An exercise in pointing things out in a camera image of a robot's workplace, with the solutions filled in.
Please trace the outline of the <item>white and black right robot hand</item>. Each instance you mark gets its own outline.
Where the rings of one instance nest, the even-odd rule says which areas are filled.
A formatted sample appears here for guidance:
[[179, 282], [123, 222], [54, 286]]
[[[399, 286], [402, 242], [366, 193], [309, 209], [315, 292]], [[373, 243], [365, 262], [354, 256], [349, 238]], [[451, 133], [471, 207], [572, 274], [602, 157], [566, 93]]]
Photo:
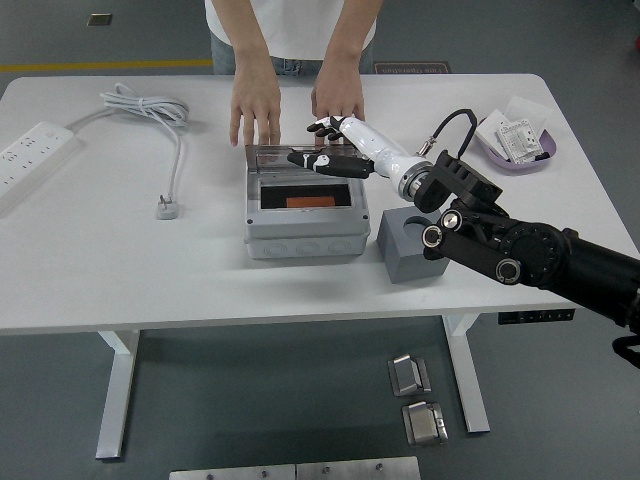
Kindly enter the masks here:
[[349, 157], [320, 152], [293, 151], [287, 160], [319, 174], [366, 179], [373, 172], [391, 179], [396, 185], [429, 172], [432, 164], [409, 155], [366, 122], [355, 117], [329, 116], [316, 120], [307, 130], [318, 137], [346, 138], [361, 154]]

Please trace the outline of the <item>person's right hand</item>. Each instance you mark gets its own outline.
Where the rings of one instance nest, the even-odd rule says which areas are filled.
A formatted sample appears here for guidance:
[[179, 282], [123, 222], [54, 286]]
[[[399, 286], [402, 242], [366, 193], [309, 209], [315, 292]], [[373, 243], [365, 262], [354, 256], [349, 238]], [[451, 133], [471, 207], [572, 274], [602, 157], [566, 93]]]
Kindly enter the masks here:
[[281, 93], [273, 67], [237, 65], [231, 96], [231, 144], [279, 144], [280, 115]]

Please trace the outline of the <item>person's left hand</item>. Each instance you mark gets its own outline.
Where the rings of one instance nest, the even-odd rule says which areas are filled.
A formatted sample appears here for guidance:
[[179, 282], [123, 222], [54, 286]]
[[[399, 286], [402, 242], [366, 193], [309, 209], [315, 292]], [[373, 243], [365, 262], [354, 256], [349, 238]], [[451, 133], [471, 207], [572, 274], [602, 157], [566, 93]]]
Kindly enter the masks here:
[[324, 63], [311, 93], [312, 114], [365, 119], [365, 101], [358, 66]]

